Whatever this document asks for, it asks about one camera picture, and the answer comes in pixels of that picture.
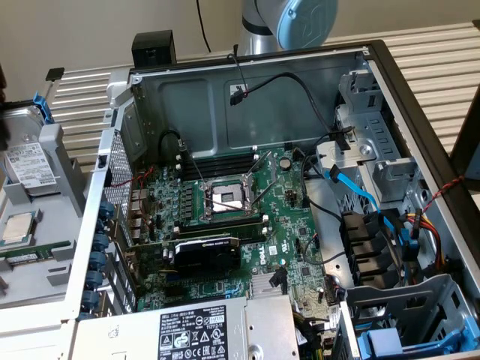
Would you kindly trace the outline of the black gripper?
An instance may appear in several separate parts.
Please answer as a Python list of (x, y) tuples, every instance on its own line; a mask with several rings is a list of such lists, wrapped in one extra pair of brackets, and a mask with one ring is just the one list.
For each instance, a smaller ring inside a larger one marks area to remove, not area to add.
[[(0, 67), (0, 103), (1, 107), (3, 107), (3, 104), (5, 103), (6, 95), (5, 95), (5, 89), (7, 88), (7, 81), (5, 79), (5, 74)], [(8, 148), (8, 141), (11, 138), (11, 132), (8, 129), (8, 126), (5, 124), (5, 121), (3, 118), (1, 118), (0, 121), (0, 150), (5, 151)]]

